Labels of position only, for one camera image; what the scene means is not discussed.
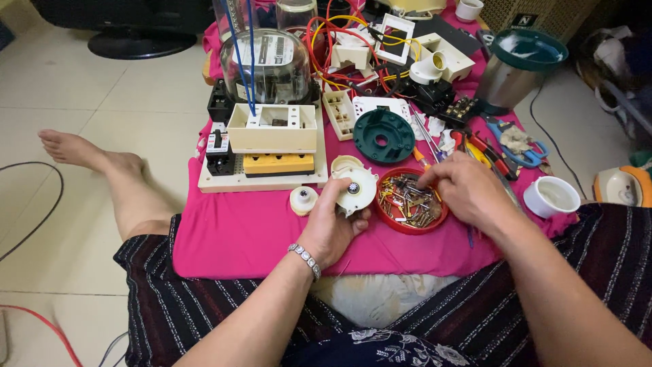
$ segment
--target right hand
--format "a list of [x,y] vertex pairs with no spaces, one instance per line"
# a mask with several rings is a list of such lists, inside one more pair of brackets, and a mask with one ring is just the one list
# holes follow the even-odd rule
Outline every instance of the right hand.
[[433,165],[421,176],[417,188],[436,178],[437,191],[453,214],[486,234],[493,233],[501,222],[513,225],[514,219],[523,217],[492,170],[462,152]]

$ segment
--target striped shorts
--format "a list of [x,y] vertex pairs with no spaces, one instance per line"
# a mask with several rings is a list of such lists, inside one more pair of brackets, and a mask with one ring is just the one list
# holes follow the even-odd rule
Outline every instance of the striped shorts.
[[[589,204],[578,215],[580,221],[552,241],[614,315],[652,347],[652,210]],[[180,220],[172,217],[168,236],[130,238],[113,257],[129,286],[128,366],[171,366],[262,281],[179,277],[171,254]],[[308,295],[286,354],[359,328]],[[450,345],[480,366],[539,365],[503,261],[450,284],[387,329]]]

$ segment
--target left hand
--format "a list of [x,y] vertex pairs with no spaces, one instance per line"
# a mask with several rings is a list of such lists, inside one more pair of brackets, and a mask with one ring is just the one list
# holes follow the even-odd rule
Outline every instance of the left hand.
[[322,270],[336,263],[351,240],[369,227],[369,208],[349,218],[345,218],[344,214],[335,214],[335,202],[350,183],[350,178],[328,180],[310,212],[306,228],[297,240],[317,260]]

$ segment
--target blue pliers handle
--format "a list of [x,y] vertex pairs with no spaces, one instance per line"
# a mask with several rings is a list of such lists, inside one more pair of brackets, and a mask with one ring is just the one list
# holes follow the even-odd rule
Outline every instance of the blue pliers handle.
[[[489,128],[489,130],[491,130],[492,134],[494,134],[496,140],[500,142],[500,136],[503,134],[503,131],[501,130],[501,126],[506,126],[505,122],[503,122],[502,120],[498,121],[493,116],[489,116],[489,115],[483,114],[482,117],[487,122],[487,127]],[[543,144],[539,140],[535,141],[534,144],[536,144],[537,147],[539,147],[541,153],[536,152],[535,150],[528,150],[523,153],[524,156],[523,159],[519,158],[516,154],[512,153],[512,151],[508,147],[502,144],[500,146],[503,149],[503,153],[505,153],[507,157],[509,157],[514,162],[516,162],[518,165],[526,168],[536,168],[541,164],[541,159],[548,156],[549,151],[548,148],[545,146],[545,144]]]

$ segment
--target glass dome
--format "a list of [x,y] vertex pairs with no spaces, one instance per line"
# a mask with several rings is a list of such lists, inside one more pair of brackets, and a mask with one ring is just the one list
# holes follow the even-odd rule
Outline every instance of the glass dome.
[[[237,38],[243,77],[233,41]],[[295,104],[309,93],[310,71],[308,50],[301,40],[277,29],[254,30],[254,91],[257,103]],[[246,102],[246,89],[251,95],[251,47],[249,32],[228,39],[220,53],[226,90],[238,103]]]

